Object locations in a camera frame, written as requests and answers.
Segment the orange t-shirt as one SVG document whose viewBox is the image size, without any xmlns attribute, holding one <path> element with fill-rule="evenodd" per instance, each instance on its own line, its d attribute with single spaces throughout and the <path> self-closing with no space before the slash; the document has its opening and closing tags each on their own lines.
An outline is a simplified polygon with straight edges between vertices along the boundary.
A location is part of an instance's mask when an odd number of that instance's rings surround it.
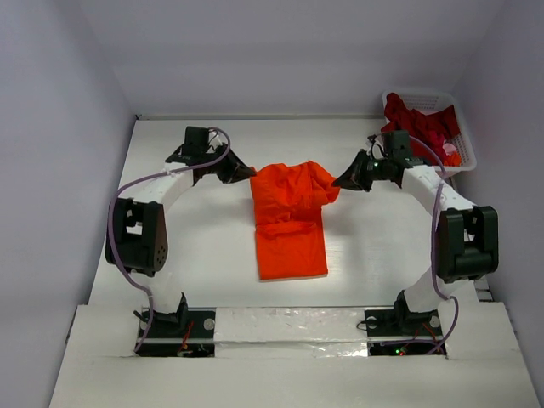
<svg viewBox="0 0 544 408">
<path fill-rule="evenodd" d="M 322 207 L 340 189 L 320 164 L 270 164 L 250 178 L 255 244 L 261 281 L 328 274 Z"/>
</svg>

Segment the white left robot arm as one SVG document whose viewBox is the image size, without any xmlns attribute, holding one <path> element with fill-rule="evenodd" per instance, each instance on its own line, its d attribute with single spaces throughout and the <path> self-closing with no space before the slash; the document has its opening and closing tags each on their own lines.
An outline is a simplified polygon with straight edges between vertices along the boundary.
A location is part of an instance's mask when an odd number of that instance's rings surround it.
<svg viewBox="0 0 544 408">
<path fill-rule="evenodd" d="M 179 281 L 164 271 L 168 210 L 207 175 L 234 184 L 255 174 L 232 150 L 223 129 L 188 126 L 184 142 L 165 159 L 160 172 L 123 185 L 111 199 L 105 258 L 147 299 L 147 309 L 136 314 L 144 325 L 142 338 L 158 333 L 177 337 L 186 333 L 189 324 Z"/>
</svg>

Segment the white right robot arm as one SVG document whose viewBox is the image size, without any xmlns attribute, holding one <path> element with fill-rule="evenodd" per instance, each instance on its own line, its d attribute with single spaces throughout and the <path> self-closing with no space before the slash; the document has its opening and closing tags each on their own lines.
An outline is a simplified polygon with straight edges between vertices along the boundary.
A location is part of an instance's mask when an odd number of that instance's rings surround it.
<svg viewBox="0 0 544 408">
<path fill-rule="evenodd" d="M 381 133 L 382 147 L 361 149 L 350 166 L 334 180 L 344 190 L 370 191 L 374 182 L 389 181 L 414 197 L 432 217 L 431 265 L 412 286 L 401 291 L 394 306 L 377 317 L 378 330 L 406 335 L 431 320 L 433 312 L 463 281 L 495 272 L 499 264 L 498 213 L 464 198 L 446 181 L 442 161 L 434 165 L 413 151 L 432 149 L 405 130 Z"/>
</svg>

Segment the dark red t-shirt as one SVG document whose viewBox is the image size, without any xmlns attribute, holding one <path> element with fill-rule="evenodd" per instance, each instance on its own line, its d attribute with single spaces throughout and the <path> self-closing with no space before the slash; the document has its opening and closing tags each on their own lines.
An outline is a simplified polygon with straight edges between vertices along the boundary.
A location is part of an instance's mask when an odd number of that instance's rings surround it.
<svg viewBox="0 0 544 408">
<path fill-rule="evenodd" d="M 427 115 L 419 110 L 409 109 L 398 94 L 389 93 L 386 97 L 384 115 L 389 123 L 381 129 L 382 132 L 406 130 L 410 136 L 422 141 L 433 152 L 435 133 L 442 133 L 449 142 L 461 134 L 453 105 Z"/>
</svg>

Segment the orange garment in basket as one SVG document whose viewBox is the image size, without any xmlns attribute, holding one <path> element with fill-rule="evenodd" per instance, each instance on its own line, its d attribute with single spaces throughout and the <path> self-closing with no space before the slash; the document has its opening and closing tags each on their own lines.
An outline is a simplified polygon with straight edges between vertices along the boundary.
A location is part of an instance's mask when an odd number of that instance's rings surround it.
<svg viewBox="0 0 544 408">
<path fill-rule="evenodd" d="M 462 165 L 462 158 L 457 152 L 454 152 L 453 154 L 445 157 L 445 160 L 444 160 L 445 167 L 459 167 L 461 165 Z"/>
</svg>

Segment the white plastic laundry basket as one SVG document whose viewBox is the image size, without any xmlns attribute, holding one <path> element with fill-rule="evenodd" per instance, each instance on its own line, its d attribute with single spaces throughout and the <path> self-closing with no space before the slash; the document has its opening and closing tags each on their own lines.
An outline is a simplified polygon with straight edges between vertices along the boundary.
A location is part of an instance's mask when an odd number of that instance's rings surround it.
<svg viewBox="0 0 544 408">
<path fill-rule="evenodd" d="M 382 94 L 384 132 L 405 130 L 444 161 L 451 174 L 472 171 L 477 161 L 462 110 L 448 93 L 388 90 Z"/>
</svg>

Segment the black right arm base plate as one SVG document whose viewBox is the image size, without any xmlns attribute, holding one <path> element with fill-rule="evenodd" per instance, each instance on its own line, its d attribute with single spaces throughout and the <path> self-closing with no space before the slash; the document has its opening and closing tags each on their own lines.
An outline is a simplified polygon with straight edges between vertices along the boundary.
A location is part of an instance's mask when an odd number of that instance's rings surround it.
<svg viewBox="0 0 544 408">
<path fill-rule="evenodd" d="M 395 308 L 366 309 L 356 328 L 366 334 L 372 357 L 446 356 L 445 346 L 439 346 L 443 331 L 436 309 L 422 314 Z"/>
</svg>

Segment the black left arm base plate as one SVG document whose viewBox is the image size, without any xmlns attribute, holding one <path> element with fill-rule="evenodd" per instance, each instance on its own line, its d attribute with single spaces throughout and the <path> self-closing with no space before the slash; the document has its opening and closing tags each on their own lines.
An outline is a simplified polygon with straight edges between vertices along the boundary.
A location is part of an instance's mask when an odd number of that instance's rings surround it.
<svg viewBox="0 0 544 408">
<path fill-rule="evenodd" d="M 216 309 L 189 308 L 180 325 L 155 316 L 136 355 L 211 358 L 215 355 L 215 320 Z"/>
</svg>

